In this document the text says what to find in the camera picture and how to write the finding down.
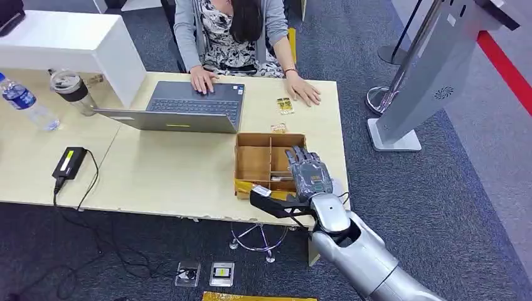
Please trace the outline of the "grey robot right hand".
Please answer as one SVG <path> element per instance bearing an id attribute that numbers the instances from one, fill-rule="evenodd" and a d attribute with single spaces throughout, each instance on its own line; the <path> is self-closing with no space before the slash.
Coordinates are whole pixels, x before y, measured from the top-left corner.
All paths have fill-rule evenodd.
<path id="1" fill-rule="evenodd" d="M 333 182 L 325 163 L 317 153 L 294 145 L 285 150 L 285 154 L 300 202 L 310 200 L 315 194 L 333 193 Z"/>

